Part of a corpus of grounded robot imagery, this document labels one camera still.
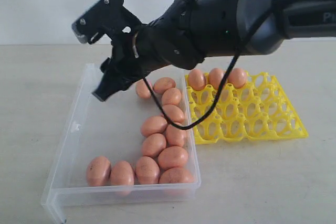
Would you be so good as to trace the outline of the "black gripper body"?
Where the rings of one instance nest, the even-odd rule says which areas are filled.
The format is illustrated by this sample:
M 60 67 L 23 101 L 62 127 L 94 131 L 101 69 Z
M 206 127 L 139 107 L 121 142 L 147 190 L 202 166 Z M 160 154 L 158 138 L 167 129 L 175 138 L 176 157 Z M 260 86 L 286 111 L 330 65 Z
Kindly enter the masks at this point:
M 122 90 L 127 90 L 141 79 L 141 70 L 137 60 L 140 54 L 136 48 L 138 34 L 111 35 L 111 56 L 101 64 L 103 73 L 114 74 L 120 77 Z

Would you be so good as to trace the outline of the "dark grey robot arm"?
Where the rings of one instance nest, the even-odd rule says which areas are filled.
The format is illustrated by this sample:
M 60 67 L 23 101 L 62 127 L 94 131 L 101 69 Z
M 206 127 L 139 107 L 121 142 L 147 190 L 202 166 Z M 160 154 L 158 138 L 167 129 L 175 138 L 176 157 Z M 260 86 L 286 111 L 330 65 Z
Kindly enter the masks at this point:
M 286 39 L 335 36 L 335 0 L 174 0 L 148 24 L 123 0 L 98 6 L 112 43 L 93 92 L 100 101 L 169 65 L 191 70 L 206 57 L 268 55 Z

